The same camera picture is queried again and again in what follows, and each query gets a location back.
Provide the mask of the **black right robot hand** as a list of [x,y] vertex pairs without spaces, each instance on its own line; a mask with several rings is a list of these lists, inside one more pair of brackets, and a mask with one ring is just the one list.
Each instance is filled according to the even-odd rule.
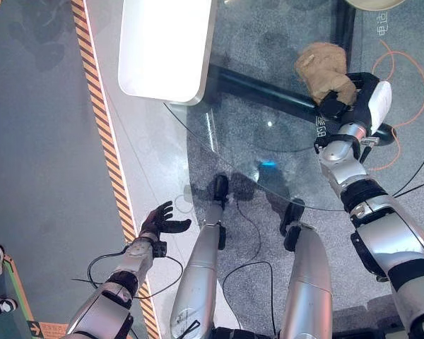
[[341,125],[356,123],[366,130],[366,136],[373,136],[391,108],[391,83],[368,72],[348,73],[346,76],[356,89],[353,104],[339,101],[338,93],[332,90],[318,106],[318,114]]

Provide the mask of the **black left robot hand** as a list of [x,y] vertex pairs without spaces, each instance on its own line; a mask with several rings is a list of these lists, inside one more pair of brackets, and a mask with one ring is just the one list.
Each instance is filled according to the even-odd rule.
[[173,201],[166,201],[162,205],[152,210],[141,225],[139,237],[145,237],[152,242],[160,240],[160,234],[179,234],[187,231],[191,224],[191,219],[173,220]]

